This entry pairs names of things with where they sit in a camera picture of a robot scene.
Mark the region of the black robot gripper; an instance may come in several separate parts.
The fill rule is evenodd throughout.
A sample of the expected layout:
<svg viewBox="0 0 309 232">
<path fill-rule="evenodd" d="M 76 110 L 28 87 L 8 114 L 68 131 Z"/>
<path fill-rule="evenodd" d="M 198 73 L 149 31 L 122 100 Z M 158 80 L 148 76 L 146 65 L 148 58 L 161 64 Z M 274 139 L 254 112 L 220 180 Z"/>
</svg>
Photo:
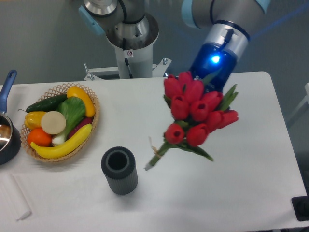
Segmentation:
<svg viewBox="0 0 309 232">
<path fill-rule="evenodd" d="M 237 57 L 231 52 L 222 50 L 210 43 L 202 45 L 189 71 L 193 77 L 204 79 L 207 75 L 216 74 L 206 85 L 208 92 L 222 92 L 230 74 L 237 64 Z"/>
</svg>

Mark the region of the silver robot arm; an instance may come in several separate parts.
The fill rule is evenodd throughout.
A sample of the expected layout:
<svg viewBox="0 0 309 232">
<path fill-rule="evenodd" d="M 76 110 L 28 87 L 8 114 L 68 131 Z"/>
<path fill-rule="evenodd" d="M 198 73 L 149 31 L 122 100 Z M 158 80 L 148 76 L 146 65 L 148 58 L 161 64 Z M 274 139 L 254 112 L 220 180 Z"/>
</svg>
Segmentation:
<svg viewBox="0 0 309 232">
<path fill-rule="evenodd" d="M 268 0 L 185 0 L 182 18 L 192 28 L 210 28 L 189 71 L 204 81 L 205 91 L 223 90 L 251 40 Z"/>
</svg>

